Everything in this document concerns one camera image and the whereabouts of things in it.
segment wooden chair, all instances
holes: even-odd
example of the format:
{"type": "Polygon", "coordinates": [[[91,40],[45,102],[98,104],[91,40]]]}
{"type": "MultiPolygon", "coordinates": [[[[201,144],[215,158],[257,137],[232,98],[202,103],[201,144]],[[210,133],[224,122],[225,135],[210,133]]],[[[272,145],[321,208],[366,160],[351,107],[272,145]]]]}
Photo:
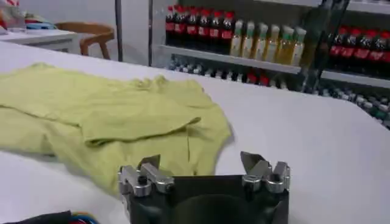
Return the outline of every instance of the wooden chair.
{"type": "Polygon", "coordinates": [[[111,27],[103,24],[81,22],[57,23],[56,26],[60,30],[94,34],[93,37],[87,37],[80,40],[81,54],[88,55],[88,47],[93,43],[98,43],[102,49],[103,57],[105,59],[110,59],[106,42],[115,38],[114,29],[111,27]]]}

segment white desk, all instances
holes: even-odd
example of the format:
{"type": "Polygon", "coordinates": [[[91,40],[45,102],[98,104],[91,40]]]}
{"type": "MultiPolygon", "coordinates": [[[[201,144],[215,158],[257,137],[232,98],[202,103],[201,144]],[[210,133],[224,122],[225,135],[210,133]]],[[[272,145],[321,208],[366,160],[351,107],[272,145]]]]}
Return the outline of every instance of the white desk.
{"type": "MultiPolygon", "coordinates": [[[[390,132],[352,103],[16,44],[0,49],[0,72],[44,61],[120,80],[196,79],[233,129],[216,174],[244,173],[240,151],[260,153],[291,166],[290,223],[390,223],[390,132]]],[[[0,223],[72,209],[128,224],[118,200],[61,164],[0,152],[0,177],[0,223]]]]}
{"type": "Polygon", "coordinates": [[[77,34],[65,30],[27,30],[26,33],[8,32],[0,35],[0,41],[72,52],[77,34]]]}

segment cola bottle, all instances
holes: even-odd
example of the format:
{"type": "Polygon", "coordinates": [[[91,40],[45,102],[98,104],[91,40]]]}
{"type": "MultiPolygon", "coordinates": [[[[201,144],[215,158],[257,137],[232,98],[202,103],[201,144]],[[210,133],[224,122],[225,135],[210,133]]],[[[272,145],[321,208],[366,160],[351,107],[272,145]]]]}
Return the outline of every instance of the cola bottle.
{"type": "Polygon", "coordinates": [[[368,55],[370,74],[381,76],[382,62],[381,58],[386,50],[387,40],[390,38],[390,32],[382,32],[379,37],[374,40],[372,50],[368,55]]]}
{"type": "Polygon", "coordinates": [[[187,19],[186,41],[189,48],[196,48],[199,17],[195,7],[191,8],[191,13],[187,19]]]}
{"type": "Polygon", "coordinates": [[[328,67],[330,69],[338,69],[340,64],[340,52],[342,49],[342,45],[344,44],[346,37],[348,35],[347,29],[345,27],[340,27],[337,35],[335,36],[335,40],[333,42],[333,46],[329,52],[329,60],[328,67]]]}
{"type": "Polygon", "coordinates": [[[216,53],[221,53],[221,14],[220,11],[215,11],[210,24],[210,50],[216,53]]]}
{"type": "Polygon", "coordinates": [[[210,11],[203,9],[199,21],[197,48],[208,50],[210,42],[210,11]]]}
{"type": "Polygon", "coordinates": [[[374,42],[374,38],[376,36],[376,31],[367,30],[359,39],[359,42],[356,45],[356,49],[352,57],[353,71],[362,74],[367,74],[367,69],[369,67],[368,55],[370,53],[372,43],[374,42]]]}
{"type": "Polygon", "coordinates": [[[175,18],[175,45],[185,45],[185,31],[186,31],[186,16],[182,6],[178,6],[177,15],[175,18]]]}
{"type": "Polygon", "coordinates": [[[357,41],[361,35],[359,29],[352,29],[350,35],[345,39],[340,51],[340,69],[350,71],[353,66],[352,56],[356,48],[357,41]]]}
{"type": "Polygon", "coordinates": [[[221,53],[229,54],[233,38],[233,12],[227,12],[222,23],[221,53]]]}
{"type": "Polygon", "coordinates": [[[168,6],[168,13],[165,17],[165,43],[172,45],[175,39],[175,21],[173,7],[168,6]]]}

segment juice bottle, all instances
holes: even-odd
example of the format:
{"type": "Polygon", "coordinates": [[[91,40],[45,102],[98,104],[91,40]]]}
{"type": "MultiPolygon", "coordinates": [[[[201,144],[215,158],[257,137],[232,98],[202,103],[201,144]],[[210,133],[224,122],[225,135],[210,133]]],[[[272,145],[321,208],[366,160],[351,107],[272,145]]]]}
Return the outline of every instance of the juice bottle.
{"type": "Polygon", "coordinates": [[[276,62],[280,64],[290,64],[291,62],[291,37],[294,30],[292,28],[285,26],[283,28],[282,40],[279,42],[279,47],[276,53],[276,62]]]}
{"type": "Polygon", "coordinates": [[[221,36],[221,53],[229,54],[230,43],[233,38],[233,13],[227,12],[225,19],[222,23],[222,36],[221,36]]]}
{"type": "Polygon", "coordinates": [[[230,46],[230,55],[238,57],[239,53],[241,52],[241,40],[243,39],[241,36],[243,29],[243,21],[238,20],[236,22],[235,30],[234,30],[234,36],[232,38],[232,44],[230,46]]]}
{"type": "Polygon", "coordinates": [[[217,53],[221,52],[221,24],[221,12],[215,11],[210,25],[210,50],[217,53]]]}
{"type": "Polygon", "coordinates": [[[268,31],[268,26],[265,25],[264,23],[260,23],[259,25],[259,35],[256,41],[256,47],[255,47],[255,52],[253,53],[253,57],[256,60],[264,60],[264,52],[266,49],[267,45],[267,31],[268,31]]]}
{"type": "Polygon", "coordinates": [[[243,58],[250,58],[252,53],[252,46],[254,43],[254,31],[255,31],[255,23],[253,21],[249,21],[246,28],[246,36],[243,41],[243,51],[241,53],[243,58]]]}
{"type": "Polygon", "coordinates": [[[176,42],[178,46],[184,46],[185,41],[185,31],[186,31],[186,16],[185,11],[182,6],[179,6],[178,14],[175,19],[175,36],[176,36],[176,42]]]}
{"type": "Polygon", "coordinates": [[[195,8],[192,8],[191,13],[187,19],[187,31],[186,31],[187,46],[190,48],[196,47],[198,22],[199,22],[199,18],[197,15],[197,10],[195,8]]]}
{"type": "Polygon", "coordinates": [[[297,28],[297,35],[296,35],[296,42],[294,44],[293,52],[292,52],[292,58],[291,58],[291,65],[293,66],[299,66],[300,59],[302,58],[303,50],[305,49],[305,44],[303,43],[303,40],[305,39],[306,30],[302,28],[297,28]]]}
{"type": "Polygon", "coordinates": [[[268,62],[275,62],[275,54],[278,48],[278,36],[279,36],[279,26],[271,26],[271,36],[267,41],[266,54],[264,60],[268,62]]]}
{"type": "Polygon", "coordinates": [[[199,42],[197,48],[199,50],[208,50],[210,42],[210,11],[203,9],[201,14],[202,16],[200,17],[198,28],[199,42]]]}
{"type": "Polygon", "coordinates": [[[165,43],[167,45],[172,45],[175,38],[175,23],[174,23],[174,14],[173,7],[168,6],[168,13],[165,17],[165,43]]]}

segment white shelf edge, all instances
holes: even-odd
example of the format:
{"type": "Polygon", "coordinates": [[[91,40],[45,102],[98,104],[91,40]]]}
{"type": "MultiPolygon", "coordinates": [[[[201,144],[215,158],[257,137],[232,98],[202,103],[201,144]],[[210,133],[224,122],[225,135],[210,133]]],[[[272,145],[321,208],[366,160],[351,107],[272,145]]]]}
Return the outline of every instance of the white shelf edge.
{"type": "Polygon", "coordinates": [[[390,4],[382,2],[350,1],[347,10],[390,15],[390,4]]]}
{"type": "Polygon", "coordinates": [[[390,89],[390,80],[386,79],[378,79],[333,71],[323,71],[321,78],[390,89]]]}
{"type": "Polygon", "coordinates": [[[307,7],[318,7],[322,1],[318,0],[254,0],[257,2],[271,2],[285,5],[299,5],[307,7]]]}
{"type": "Polygon", "coordinates": [[[213,61],[221,61],[225,63],[231,63],[235,65],[249,66],[253,68],[261,68],[270,71],[285,72],[290,74],[297,74],[300,71],[300,67],[281,65],[276,63],[270,63],[266,61],[258,61],[254,59],[234,57],[230,55],[215,54],[212,52],[197,51],[192,49],[186,49],[181,47],[160,45],[160,49],[168,54],[178,54],[194,58],[202,58],[213,61]]]}

